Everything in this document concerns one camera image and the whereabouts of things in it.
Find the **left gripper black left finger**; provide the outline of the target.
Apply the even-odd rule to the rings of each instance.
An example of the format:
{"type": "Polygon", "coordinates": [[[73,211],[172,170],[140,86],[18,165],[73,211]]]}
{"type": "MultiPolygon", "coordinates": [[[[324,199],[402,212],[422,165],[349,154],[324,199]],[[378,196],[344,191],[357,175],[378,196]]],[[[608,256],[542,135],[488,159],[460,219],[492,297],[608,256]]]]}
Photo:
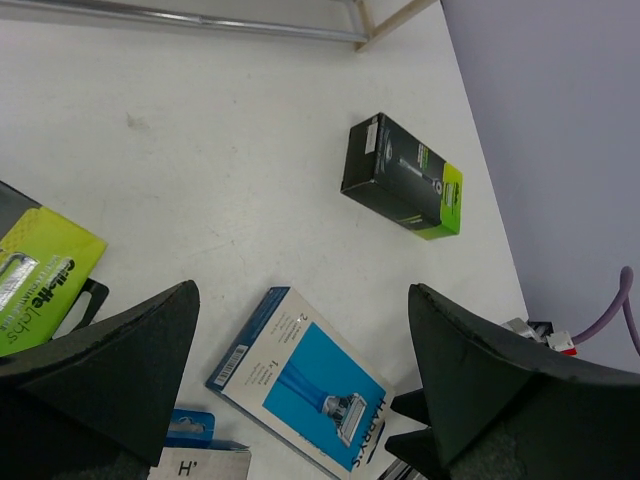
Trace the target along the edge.
{"type": "Polygon", "coordinates": [[[187,280],[2,357],[2,478],[147,478],[160,461],[199,310],[199,289],[187,280]]]}

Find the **grey Harry's box blue razor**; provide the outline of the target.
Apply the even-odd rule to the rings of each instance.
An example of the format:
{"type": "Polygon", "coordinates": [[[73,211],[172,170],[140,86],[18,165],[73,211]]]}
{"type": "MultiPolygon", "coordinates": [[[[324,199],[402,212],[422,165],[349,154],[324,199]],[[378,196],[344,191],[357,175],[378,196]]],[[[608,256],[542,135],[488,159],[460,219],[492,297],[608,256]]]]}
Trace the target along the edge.
{"type": "Polygon", "coordinates": [[[159,464],[150,469],[148,479],[247,479],[249,448],[216,440],[215,425],[212,413],[175,408],[159,464]]]}

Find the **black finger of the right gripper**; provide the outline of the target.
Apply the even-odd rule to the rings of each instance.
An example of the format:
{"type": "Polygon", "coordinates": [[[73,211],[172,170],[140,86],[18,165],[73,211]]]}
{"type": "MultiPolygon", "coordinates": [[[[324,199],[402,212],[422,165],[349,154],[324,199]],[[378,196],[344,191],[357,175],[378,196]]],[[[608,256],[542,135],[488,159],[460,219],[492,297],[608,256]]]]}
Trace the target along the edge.
{"type": "Polygon", "coordinates": [[[414,468],[445,468],[431,427],[390,436],[385,449],[414,468]]]}
{"type": "Polygon", "coordinates": [[[417,422],[430,422],[426,396],[422,389],[397,395],[391,403],[391,409],[417,422]]]}

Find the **Harry's blade cartridge pack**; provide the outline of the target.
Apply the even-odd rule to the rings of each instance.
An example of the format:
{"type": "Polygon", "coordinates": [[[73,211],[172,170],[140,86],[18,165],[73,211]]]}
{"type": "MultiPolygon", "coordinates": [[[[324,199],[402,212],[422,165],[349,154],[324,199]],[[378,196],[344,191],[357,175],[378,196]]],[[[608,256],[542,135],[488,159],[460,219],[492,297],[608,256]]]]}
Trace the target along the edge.
{"type": "Polygon", "coordinates": [[[270,288],[206,387],[334,479],[367,479],[392,385],[294,288],[270,288]]]}

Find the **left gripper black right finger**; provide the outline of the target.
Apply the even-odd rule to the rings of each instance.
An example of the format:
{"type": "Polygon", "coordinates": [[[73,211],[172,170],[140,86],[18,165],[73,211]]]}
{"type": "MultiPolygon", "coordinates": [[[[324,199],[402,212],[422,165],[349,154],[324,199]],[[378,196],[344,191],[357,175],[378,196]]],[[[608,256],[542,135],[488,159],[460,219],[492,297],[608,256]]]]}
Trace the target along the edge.
{"type": "Polygon", "coordinates": [[[555,352],[424,284],[408,317],[443,467],[485,450],[524,479],[638,478],[638,374],[555,352]]]}

